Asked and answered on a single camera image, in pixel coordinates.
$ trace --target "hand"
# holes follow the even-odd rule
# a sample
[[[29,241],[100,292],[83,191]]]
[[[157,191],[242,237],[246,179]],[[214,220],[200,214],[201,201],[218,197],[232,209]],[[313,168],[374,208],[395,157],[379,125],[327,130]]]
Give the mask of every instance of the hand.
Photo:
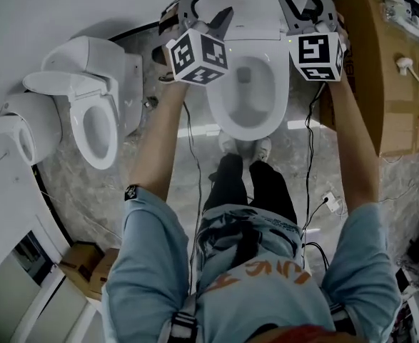
[[[342,14],[338,13],[338,20],[339,20],[339,24],[338,24],[338,33],[339,33],[339,39],[341,41],[341,43],[345,44],[345,47],[347,49],[347,51],[350,50],[350,41],[349,41],[349,35],[347,33],[347,31],[345,30],[345,26],[344,26],[344,16]]]
[[[166,13],[165,15],[163,15],[163,17],[160,19],[160,23],[162,21],[165,21],[169,18],[171,18],[172,16],[176,15],[178,13],[178,4],[173,6],[172,9],[170,9],[170,11],[168,11],[168,13]],[[174,31],[177,30],[179,27],[178,24],[174,24],[172,27],[165,29],[163,32],[167,32],[167,31]],[[173,81],[173,67],[171,66],[171,58],[169,56],[169,50],[166,48],[166,46],[162,46],[161,47],[162,51],[163,51],[163,55],[165,56],[165,61],[166,61],[166,73],[160,77],[160,81],[162,82],[166,82],[167,79],[171,80],[171,85],[177,92],[177,97],[182,97],[182,101],[185,99],[186,96],[186,92],[187,92],[187,88],[188,88],[188,84],[184,83],[182,81]]]

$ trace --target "person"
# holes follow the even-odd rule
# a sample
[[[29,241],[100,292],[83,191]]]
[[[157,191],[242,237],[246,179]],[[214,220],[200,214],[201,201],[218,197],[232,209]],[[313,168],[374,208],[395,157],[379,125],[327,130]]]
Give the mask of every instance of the person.
[[[301,228],[286,183],[266,163],[271,142],[257,142],[248,204],[243,160],[221,134],[225,156],[203,208],[196,293],[188,297],[188,238],[166,204],[188,89],[176,82],[165,87],[131,167],[123,241],[103,288],[107,342],[158,342],[191,298],[205,343],[388,340],[400,295],[377,205],[378,158],[345,73],[328,85],[348,218],[321,287],[301,267]],[[349,317],[344,332],[336,331],[334,306]]]

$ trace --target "toilet lid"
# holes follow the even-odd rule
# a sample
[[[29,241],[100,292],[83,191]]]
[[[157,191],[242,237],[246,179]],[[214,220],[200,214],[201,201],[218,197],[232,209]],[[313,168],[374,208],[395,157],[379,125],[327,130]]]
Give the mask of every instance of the toilet lid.
[[[47,95],[81,96],[93,91],[107,92],[106,82],[97,76],[64,71],[39,71],[25,76],[24,86]]]

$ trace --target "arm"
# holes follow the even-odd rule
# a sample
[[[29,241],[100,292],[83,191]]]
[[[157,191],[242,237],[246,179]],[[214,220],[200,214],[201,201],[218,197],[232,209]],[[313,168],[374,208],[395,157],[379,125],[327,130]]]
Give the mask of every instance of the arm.
[[[173,172],[179,118],[187,88],[181,82],[165,87],[129,172],[129,184],[137,184],[164,201]]]
[[[107,342],[156,343],[188,289],[188,238],[173,210],[136,189],[125,202],[122,245],[103,287]]]
[[[380,224],[378,158],[343,72],[331,83],[338,130],[341,176],[349,217],[322,288],[345,307],[357,333],[370,342],[386,342],[401,299]]]
[[[340,82],[328,85],[335,109],[345,202],[351,213],[378,201],[379,163],[345,72]]]

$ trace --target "wall outlet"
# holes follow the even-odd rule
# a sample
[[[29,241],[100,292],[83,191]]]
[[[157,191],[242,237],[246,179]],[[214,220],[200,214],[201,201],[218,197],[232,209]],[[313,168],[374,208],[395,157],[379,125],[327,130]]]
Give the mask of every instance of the wall outlet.
[[[339,202],[335,198],[334,194],[332,192],[325,193],[322,196],[322,199],[328,198],[328,201],[325,203],[328,209],[331,212],[336,212],[339,209]]]

